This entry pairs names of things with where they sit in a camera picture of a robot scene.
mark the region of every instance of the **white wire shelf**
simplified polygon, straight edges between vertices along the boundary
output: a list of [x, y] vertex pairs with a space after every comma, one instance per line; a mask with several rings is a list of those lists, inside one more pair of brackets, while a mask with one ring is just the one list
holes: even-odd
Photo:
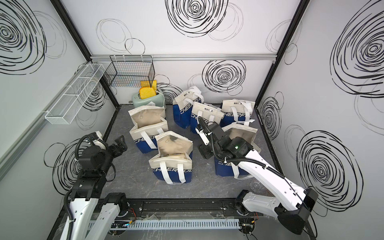
[[88, 99], [103, 76], [102, 64], [88, 64], [45, 115], [52, 124], [71, 124], [81, 107]]

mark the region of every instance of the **blue and white tote bag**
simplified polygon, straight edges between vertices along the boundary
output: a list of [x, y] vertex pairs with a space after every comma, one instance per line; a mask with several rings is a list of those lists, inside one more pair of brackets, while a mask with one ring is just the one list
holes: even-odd
[[195, 103], [190, 114], [191, 132], [196, 132], [196, 127], [199, 124], [198, 117], [202, 117], [210, 125], [210, 122], [220, 124], [221, 119], [224, 117], [224, 113], [220, 108], [213, 106], [212, 104]]
[[233, 122], [249, 126], [249, 123], [254, 121], [254, 119], [251, 119], [254, 107], [255, 102], [251, 101], [237, 99], [223, 100], [221, 111], [224, 113], [224, 117], [220, 123], [220, 127], [225, 127]]
[[172, 131], [157, 135], [156, 141], [159, 153], [149, 165], [157, 179], [168, 184], [191, 182], [193, 142]]
[[204, 103], [204, 97], [196, 86], [192, 86], [173, 99], [173, 119], [177, 125], [184, 129], [189, 126], [192, 106], [195, 102]]
[[128, 111], [134, 127], [129, 131], [142, 153], [157, 149], [156, 135], [168, 131], [164, 107], [140, 106]]
[[[225, 133], [228, 134], [230, 139], [234, 139], [235, 137], [242, 137], [244, 140], [249, 142], [253, 148], [260, 153], [261, 149], [253, 142], [256, 137], [257, 129], [249, 126], [245, 126], [242, 124], [230, 124], [222, 128]], [[231, 162], [224, 163], [215, 158], [215, 173], [216, 175], [222, 177], [233, 176], [235, 179], [249, 179], [252, 178], [252, 175], [235, 164]]]

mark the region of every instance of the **bag handle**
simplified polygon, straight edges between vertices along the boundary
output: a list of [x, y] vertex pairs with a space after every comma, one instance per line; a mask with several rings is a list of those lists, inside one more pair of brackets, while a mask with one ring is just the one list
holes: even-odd
[[201, 103], [204, 103], [204, 97], [201, 95], [200, 89], [198, 89], [196, 86], [192, 86], [188, 90], [193, 92], [194, 95], [198, 96], [201, 99]]
[[233, 170], [233, 177], [234, 177], [235, 179], [243, 180], [243, 179], [253, 178], [252, 175], [248, 175], [248, 176], [239, 178], [239, 167], [236, 166], [235, 164], [233, 164], [232, 162], [231, 162], [231, 166], [232, 166], [232, 170]]
[[167, 164], [165, 162], [160, 163], [160, 170], [161, 174], [163, 175], [163, 178], [166, 183], [168, 184], [183, 184], [185, 183], [185, 176], [184, 176], [184, 166], [182, 163], [177, 164], [177, 173], [179, 174], [179, 180], [181, 183], [173, 183], [172, 180], [169, 177], [168, 170], [167, 170]]
[[215, 120], [215, 115], [210, 115], [208, 121], [213, 122], [214, 120]]
[[193, 101], [192, 99], [190, 98], [184, 98], [184, 102], [189, 102], [190, 104], [192, 104], [192, 106], [194, 105], [195, 101]]
[[157, 93], [163, 95], [163, 107], [164, 107], [164, 104], [166, 103], [166, 98], [165, 98], [164, 94], [162, 94], [161, 92], [159, 92], [159, 91], [157, 91], [157, 90], [156, 90], [155, 92], [157, 92]]
[[[159, 134], [162, 134], [164, 131], [162, 128], [158, 128], [157, 129], [157, 132]], [[148, 146], [151, 148], [151, 149], [157, 149], [156, 145], [153, 143], [153, 141], [149, 138], [148, 134], [146, 133], [146, 131], [143, 131], [140, 133], [141, 136], [144, 138], [144, 140], [146, 141], [146, 143], [148, 144]]]
[[240, 101], [244, 106], [246, 106], [245, 108], [247, 109], [245, 111], [245, 121], [239, 121], [238, 120], [238, 113], [237, 113], [237, 109], [234, 107], [234, 106], [231, 106], [231, 110], [232, 110], [232, 113], [233, 113], [233, 119], [235, 120], [235, 122], [238, 122], [238, 123], [244, 123], [245, 126], [249, 126], [249, 123], [250, 122], [254, 122], [255, 120], [254, 119], [250, 119], [251, 118], [251, 111], [252, 111], [252, 107], [251, 107], [251, 103], [244, 103], [242, 101]]
[[199, 117], [201, 117], [202, 115], [203, 115], [203, 111], [199, 110], [199, 111], [197, 112], [197, 119], [196, 119], [197, 124], [200, 124], [200, 123], [199, 123]]

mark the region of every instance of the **wall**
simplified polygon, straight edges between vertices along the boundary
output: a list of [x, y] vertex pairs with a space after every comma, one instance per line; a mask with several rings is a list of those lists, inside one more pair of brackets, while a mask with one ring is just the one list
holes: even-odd
[[48, 0], [1, 3], [11, 22], [0, 32], [0, 156], [85, 62]]
[[[299, 0], [63, 1], [93, 55], [276, 53], [298, 3]], [[192, 84], [205, 92], [208, 103], [233, 98], [254, 101], [270, 66], [269, 60], [242, 59], [154, 63], [156, 74], [165, 75], [157, 76], [157, 80], [169, 92], [168, 103], [172, 103], [175, 93]], [[121, 104], [128, 104], [131, 95], [139, 91], [115, 87], [112, 89], [117, 91]]]
[[275, 52], [280, 45], [276, 41], [289, 25], [285, 21], [292, 18], [298, 3], [63, 1], [93, 55], [142, 54], [144, 50], [147, 54]]
[[384, 197], [383, 9], [384, 1], [313, 0], [297, 58], [285, 54], [291, 60], [259, 105], [284, 174], [319, 193], [319, 240], [384, 233], [373, 204]]
[[[254, 101], [272, 64], [260, 61], [155, 61], [154, 79], [163, 91], [166, 103], [191, 86], [197, 86], [206, 103], [221, 103], [223, 99]], [[132, 94], [140, 88], [111, 86], [120, 104], [129, 104]]]
[[[4, 30], [5, 27], [0, 31], [2, 154], [67, 84], [84, 58], [48, 0], [1, 0], [0, 4], [3, 12], [0, 19], [9, 17], [20, 33], [29, 31], [27, 34], [34, 36], [30, 38], [34, 40], [32, 49], [17, 51], [5, 40], [22, 42], [25, 39], [12, 36], [12, 31]], [[10, 11], [11, 4], [19, 9], [23, 7], [23, 11]], [[16, 21], [27, 17], [32, 19], [29, 23], [33, 26]], [[4, 66], [6, 57], [23, 62]], [[73, 143], [90, 132], [104, 133], [114, 109], [98, 85], [70, 125], [45, 125], [0, 182], [1, 239], [47, 238], [60, 212], [62, 194], [74, 182], [79, 170], [73, 160]]]

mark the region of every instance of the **bag label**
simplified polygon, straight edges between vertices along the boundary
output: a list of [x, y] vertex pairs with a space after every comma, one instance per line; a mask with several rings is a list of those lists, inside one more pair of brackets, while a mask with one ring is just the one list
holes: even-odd
[[208, 111], [208, 112], [211, 112], [211, 113], [214, 112], [214, 110], [213, 110], [213, 109], [210, 109], [210, 108], [204, 108], [204, 110], [206, 110], [206, 111]]
[[[167, 171], [177, 172], [177, 168], [167, 167]], [[152, 168], [152, 172], [161, 172], [161, 168]], [[192, 169], [184, 169], [184, 172], [192, 172]]]
[[[152, 135], [152, 136], [149, 136], [150, 139], [154, 139], [156, 135]], [[145, 141], [144, 138], [139, 138], [139, 139], [136, 139], [135, 140], [135, 143], [139, 143], [139, 142], [142, 142], [142, 141]]]
[[[224, 116], [233, 117], [233, 113], [224, 113]], [[245, 113], [237, 113], [237, 116], [245, 117]]]

